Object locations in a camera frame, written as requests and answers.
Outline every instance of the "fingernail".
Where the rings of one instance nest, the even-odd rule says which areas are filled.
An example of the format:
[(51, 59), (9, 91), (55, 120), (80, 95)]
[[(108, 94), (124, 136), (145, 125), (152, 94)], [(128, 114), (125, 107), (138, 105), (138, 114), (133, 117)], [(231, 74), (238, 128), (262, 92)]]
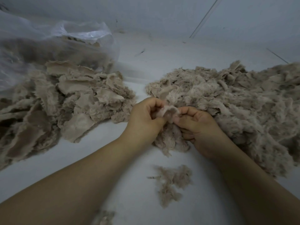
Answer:
[(180, 117), (173, 117), (173, 122), (178, 123), (179, 119), (180, 119)]

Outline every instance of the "table surface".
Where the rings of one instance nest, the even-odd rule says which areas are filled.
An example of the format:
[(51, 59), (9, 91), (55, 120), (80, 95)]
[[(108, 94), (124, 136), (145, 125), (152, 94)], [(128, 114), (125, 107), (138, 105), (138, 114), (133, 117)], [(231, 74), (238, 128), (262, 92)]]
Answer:
[[(284, 64), (278, 57), (260, 47), (213, 40), (168, 39), (150, 33), (115, 33), (121, 51), (115, 69), (122, 72), (125, 83), (137, 93), (138, 101), (147, 97), (146, 83), (160, 79), (174, 68), (204, 66), (221, 70), (237, 59), (248, 70), (262, 70)], [(126, 123), (101, 123), (80, 143), (64, 139), (42, 155), (17, 162), (0, 172), (0, 202), (36, 181), (91, 154), (116, 139)], [(155, 165), (178, 167), (185, 164), (193, 171), (193, 185), (184, 191), (182, 200), (163, 209), (157, 196)], [(278, 181), (300, 197), (300, 170), (294, 169), (288, 179)], [(114, 225), (125, 224), (243, 224), (243, 218), (233, 201), (221, 174), (214, 164), (195, 149), (188, 153), (172, 152), (167, 158), (156, 147), (139, 157), (122, 175), (103, 205), (116, 211)]]

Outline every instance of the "person's left forearm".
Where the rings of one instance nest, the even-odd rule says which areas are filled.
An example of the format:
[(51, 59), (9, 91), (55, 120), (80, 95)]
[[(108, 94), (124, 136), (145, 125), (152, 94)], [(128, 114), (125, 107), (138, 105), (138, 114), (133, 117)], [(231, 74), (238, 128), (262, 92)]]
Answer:
[(141, 152), (118, 138), (0, 204), (3, 224), (88, 224), (126, 166)]

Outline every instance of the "person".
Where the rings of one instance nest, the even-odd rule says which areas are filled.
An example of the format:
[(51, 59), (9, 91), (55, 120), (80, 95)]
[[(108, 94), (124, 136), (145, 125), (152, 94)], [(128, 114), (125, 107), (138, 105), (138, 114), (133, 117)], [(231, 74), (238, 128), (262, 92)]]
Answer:
[[(116, 140), (1, 203), (1, 224), (89, 224), (122, 172), (163, 128), (164, 118), (151, 118), (163, 106), (156, 98), (136, 104)], [(193, 107), (179, 110), (183, 116), (174, 123), (218, 166), (248, 224), (300, 224), (300, 201), (240, 150), (212, 116)]]

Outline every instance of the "plastic bag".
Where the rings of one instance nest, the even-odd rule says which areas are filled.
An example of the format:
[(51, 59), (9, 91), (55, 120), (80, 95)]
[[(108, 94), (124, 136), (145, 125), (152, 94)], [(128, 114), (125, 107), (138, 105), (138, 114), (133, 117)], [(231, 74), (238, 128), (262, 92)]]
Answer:
[(119, 46), (104, 22), (38, 25), (0, 11), (0, 91), (48, 61), (69, 61), (109, 73), (118, 55)]

